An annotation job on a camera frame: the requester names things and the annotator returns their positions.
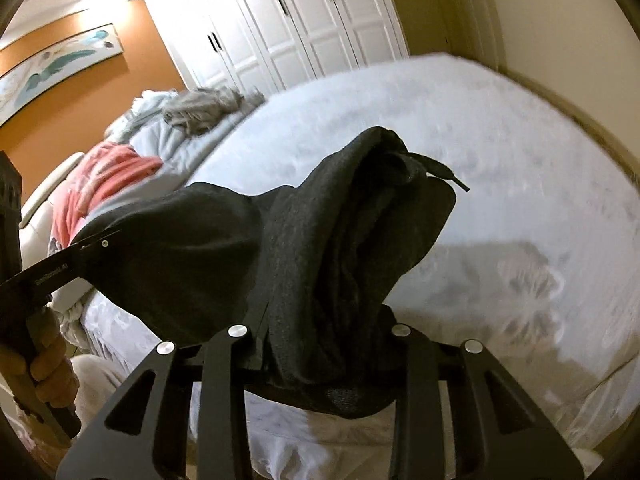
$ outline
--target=orange wall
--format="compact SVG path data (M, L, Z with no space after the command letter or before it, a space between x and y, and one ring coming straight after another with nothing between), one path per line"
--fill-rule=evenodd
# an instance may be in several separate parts
M23 202L65 158L102 140L143 90L184 89L144 0L78 12L20 38L0 51L0 74L57 41L107 23L116 28L122 56L65 79L0 126L0 150L22 174Z

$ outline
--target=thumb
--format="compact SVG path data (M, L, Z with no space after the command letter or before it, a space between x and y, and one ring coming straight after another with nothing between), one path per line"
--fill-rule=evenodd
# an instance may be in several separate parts
M24 358L0 344L0 374L5 377L23 375L27 372L27 363Z

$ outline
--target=white bedspread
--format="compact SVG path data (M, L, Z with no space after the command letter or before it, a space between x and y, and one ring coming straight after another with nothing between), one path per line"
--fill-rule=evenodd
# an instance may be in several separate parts
M578 126L529 91L444 55L332 76L273 97L189 183L243 194L296 186L374 125L471 187L456 190L437 245L387 303L434 340L486 342L572 446L597 444L640 402L640 200ZM128 370L158 341L100 294L82 322L95 349ZM386 478L392 408L353 422L247 399L259 472Z

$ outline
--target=human hand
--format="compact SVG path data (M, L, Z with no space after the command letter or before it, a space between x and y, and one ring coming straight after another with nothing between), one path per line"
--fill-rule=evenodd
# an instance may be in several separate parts
M29 367L31 377L38 382L36 396L52 408L66 408L76 400L79 381L71 361L66 358L66 343L60 335L58 320L49 309L39 332L38 339L44 350ZM0 374L8 378L23 375L26 371L24 358L0 344Z

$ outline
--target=white wardrobe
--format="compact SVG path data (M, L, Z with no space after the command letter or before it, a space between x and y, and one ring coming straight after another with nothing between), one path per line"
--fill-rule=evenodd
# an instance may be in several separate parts
M391 0L147 0L190 88L265 95L408 56Z

